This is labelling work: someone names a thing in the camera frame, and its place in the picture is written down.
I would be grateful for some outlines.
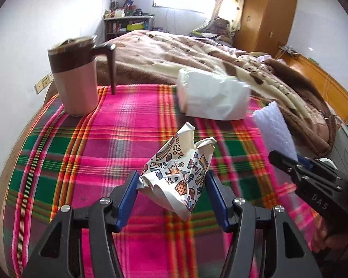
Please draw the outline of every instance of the blanket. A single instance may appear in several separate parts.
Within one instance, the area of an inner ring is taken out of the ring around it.
[[[293,135],[317,156],[327,155],[334,145],[334,117],[330,113],[324,115],[326,105],[320,108],[311,103],[312,98],[324,101],[323,98],[313,84],[307,86],[307,78],[284,64],[277,77],[272,66],[261,64],[244,51],[211,40],[158,31],[136,30],[111,42],[117,46],[116,84],[176,84],[179,70],[188,67],[236,76],[265,103],[276,101]],[[295,82],[288,84],[287,76],[294,76]],[[110,84],[106,61],[97,63],[97,78],[99,85]],[[55,85],[47,99],[54,94]]]
[[[217,139],[211,162],[223,184],[255,205],[285,206],[310,240],[310,207],[277,186],[251,114],[264,104],[252,98],[247,117],[213,121],[186,117],[170,85],[121,85],[98,90],[99,104],[84,117],[70,117],[58,97],[43,107],[16,161],[4,210],[4,251],[11,277],[20,277],[34,247],[59,208],[90,206],[123,184],[185,122],[195,141]],[[216,223],[204,190],[186,222],[138,194],[127,226],[113,234],[125,277],[219,277],[231,235]],[[93,277],[88,232],[82,232],[85,276]],[[254,263],[251,277],[257,277]]]

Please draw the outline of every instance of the curtain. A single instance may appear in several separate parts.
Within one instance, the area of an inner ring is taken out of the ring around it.
[[[229,21],[231,36],[241,27],[241,15],[244,0],[216,0],[212,13],[212,20],[218,16]]]

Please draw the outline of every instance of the silver screw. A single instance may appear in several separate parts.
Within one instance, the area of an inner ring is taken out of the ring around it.
[[[246,200],[244,198],[235,198],[235,203],[237,205],[243,205],[246,203]]]
[[[278,213],[282,213],[282,212],[285,211],[285,208],[284,208],[284,206],[277,205],[277,206],[275,206],[275,210],[276,210]]]
[[[107,205],[111,202],[111,199],[108,197],[108,196],[105,196],[104,198],[101,198],[99,200],[99,202],[102,204],[102,205]]]
[[[63,205],[60,210],[62,212],[69,212],[69,210],[71,209],[70,205]]]

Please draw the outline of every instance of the white wall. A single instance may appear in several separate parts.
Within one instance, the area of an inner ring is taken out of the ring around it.
[[[153,0],[134,0],[137,8],[144,13],[154,13],[155,27],[163,27],[172,34],[188,35],[193,29],[202,26],[207,19],[203,13],[189,10],[152,7]]]
[[[0,9],[0,174],[46,94],[34,84],[50,72],[47,49],[92,35],[110,0],[7,0]]]
[[[348,91],[348,15],[337,0],[298,0],[288,45]]]

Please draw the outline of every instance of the wall socket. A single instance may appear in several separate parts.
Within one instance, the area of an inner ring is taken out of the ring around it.
[[[43,77],[39,82],[35,84],[36,93],[40,93],[54,80],[53,73],[50,72],[48,75]]]

